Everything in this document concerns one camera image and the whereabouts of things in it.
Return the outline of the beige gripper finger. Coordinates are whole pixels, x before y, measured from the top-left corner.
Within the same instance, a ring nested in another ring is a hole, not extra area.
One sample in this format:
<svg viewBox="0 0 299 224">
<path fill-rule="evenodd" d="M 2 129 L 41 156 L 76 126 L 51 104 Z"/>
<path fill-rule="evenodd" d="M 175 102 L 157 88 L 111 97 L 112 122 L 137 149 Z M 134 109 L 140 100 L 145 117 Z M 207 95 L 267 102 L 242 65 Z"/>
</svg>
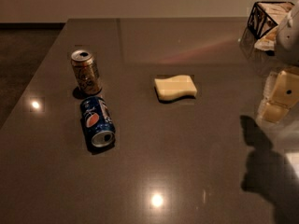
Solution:
<svg viewBox="0 0 299 224">
<path fill-rule="evenodd" d="M 258 116 L 272 123 L 280 122 L 289 112 L 289 109 L 276 104 L 271 104 L 262 100 L 258 109 Z"/>
</svg>

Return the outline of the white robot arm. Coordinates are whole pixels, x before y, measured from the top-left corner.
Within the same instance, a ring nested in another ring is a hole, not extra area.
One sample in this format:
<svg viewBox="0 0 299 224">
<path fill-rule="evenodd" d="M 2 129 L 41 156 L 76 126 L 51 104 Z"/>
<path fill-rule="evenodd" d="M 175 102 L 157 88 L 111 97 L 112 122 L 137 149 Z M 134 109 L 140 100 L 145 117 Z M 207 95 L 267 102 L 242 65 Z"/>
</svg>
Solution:
<svg viewBox="0 0 299 224">
<path fill-rule="evenodd" d="M 279 72 L 270 72 L 264 85 L 258 116 L 278 123 L 299 102 L 299 3 L 278 25 L 275 55 L 288 67 Z"/>
</svg>

